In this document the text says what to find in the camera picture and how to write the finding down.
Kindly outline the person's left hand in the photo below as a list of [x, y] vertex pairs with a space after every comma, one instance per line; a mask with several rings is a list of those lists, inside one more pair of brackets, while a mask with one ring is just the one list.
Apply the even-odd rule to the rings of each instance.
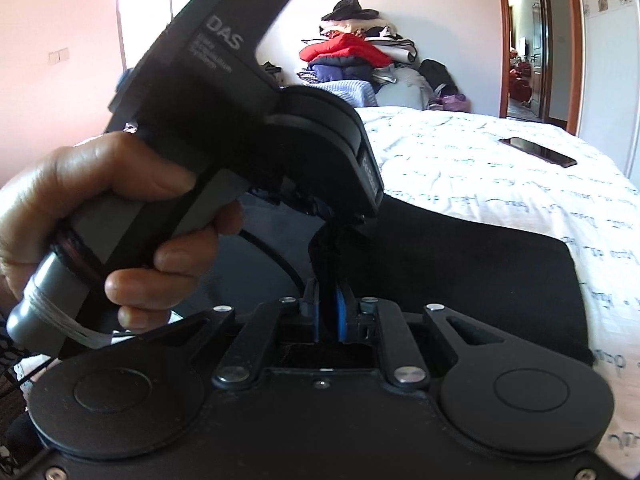
[[[1, 190], [1, 314], [8, 316], [47, 252], [58, 220], [104, 191], [133, 200], [171, 200], [192, 190], [190, 171], [168, 162], [126, 132], [111, 132], [59, 148]], [[105, 296], [126, 330], [166, 324], [171, 309], [194, 291], [214, 263], [218, 238], [239, 232], [243, 211], [231, 203], [201, 231], [161, 244], [149, 269], [113, 272]]]

